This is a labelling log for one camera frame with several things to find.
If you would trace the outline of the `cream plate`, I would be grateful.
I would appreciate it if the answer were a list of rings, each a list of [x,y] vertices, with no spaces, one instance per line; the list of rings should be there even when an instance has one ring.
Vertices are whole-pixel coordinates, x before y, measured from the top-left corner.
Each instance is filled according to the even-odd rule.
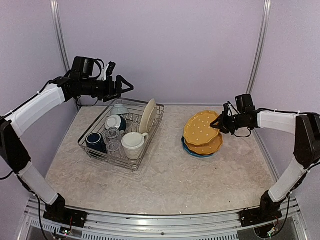
[[[155,99],[151,99],[147,106],[144,109],[140,126],[139,126],[139,132],[141,134],[143,133],[148,133],[154,120],[156,119],[157,116],[157,104]]]

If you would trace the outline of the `blue polka dot plate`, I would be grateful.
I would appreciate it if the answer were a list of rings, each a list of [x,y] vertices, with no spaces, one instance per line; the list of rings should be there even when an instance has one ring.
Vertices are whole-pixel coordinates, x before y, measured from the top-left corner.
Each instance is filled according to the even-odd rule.
[[[198,153],[196,153],[196,152],[194,152],[194,151],[191,151],[189,148],[188,148],[188,146],[187,146],[187,144],[186,144],[186,141],[185,141],[185,138],[182,136],[182,138],[181,138],[181,143],[182,143],[182,148],[184,149],[184,151],[186,152],[186,153],[188,153],[190,156],[192,156],[192,157],[195,157],[195,158],[198,158],[198,159],[205,159],[205,158],[210,158],[210,157],[213,157],[214,156],[214,153],[212,153],[212,154],[209,154],[209,155],[203,155],[203,154],[198,154]]]

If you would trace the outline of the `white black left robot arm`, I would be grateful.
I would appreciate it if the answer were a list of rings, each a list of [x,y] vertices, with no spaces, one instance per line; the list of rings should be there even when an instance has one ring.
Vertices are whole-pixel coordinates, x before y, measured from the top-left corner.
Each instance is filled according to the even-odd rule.
[[[121,75],[113,80],[115,67],[114,62],[104,64],[98,58],[76,56],[64,76],[48,81],[33,97],[0,118],[0,155],[27,189],[44,201],[46,218],[63,223],[70,218],[70,211],[65,199],[33,166],[21,136],[48,112],[71,99],[90,96],[105,103],[133,91],[134,86]]]

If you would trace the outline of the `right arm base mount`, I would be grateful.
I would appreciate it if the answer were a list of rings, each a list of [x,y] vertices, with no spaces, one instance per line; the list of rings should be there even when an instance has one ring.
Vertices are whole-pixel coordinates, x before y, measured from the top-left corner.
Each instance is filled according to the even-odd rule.
[[[283,216],[280,210],[262,212],[259,207],[251,209],[245,208],[241,210],[238,215],[242,227],[270,222],[280,219]]]

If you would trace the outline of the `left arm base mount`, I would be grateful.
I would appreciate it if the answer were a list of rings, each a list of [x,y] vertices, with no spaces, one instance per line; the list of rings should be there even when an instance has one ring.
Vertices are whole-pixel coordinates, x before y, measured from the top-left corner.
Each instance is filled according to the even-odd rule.
[[[55,223],[69,227],[84,228],[88,214],[85,211],[64,208],[58,211],[46,209],[43,217]]]

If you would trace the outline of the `yellow polka dot plate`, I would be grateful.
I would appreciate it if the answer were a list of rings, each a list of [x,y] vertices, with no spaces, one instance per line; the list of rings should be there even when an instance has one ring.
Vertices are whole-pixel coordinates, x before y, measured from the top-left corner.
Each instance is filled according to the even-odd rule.
[[[184,137],[181,138],[181,141],[187,150],[193,154],[208,156],[212,155],[220,150],[223,145],[223,136],[222,134],[218,134],[214,139],[212,139],[209,143],[203,145],[193,145],[188,143]]]

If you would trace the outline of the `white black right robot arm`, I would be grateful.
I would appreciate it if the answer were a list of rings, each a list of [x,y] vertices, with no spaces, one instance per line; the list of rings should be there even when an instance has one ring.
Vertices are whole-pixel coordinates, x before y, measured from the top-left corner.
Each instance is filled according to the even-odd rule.
[[[261,196],[259,207],[239,213],[246,221],[252,218],[266,222],[280,218],[282,202],[301,185],[308,172],[320,161],[320,115],[313,112],[256,109],[250,94],[238,95],[235,101],[236,106],[230,102],[223,105],[222,113],[211,122],[211,128],[231,135],[235,135],[240,128],[249,131],[255,128],[271,129],[295,137],[293,159],[287,169]]]

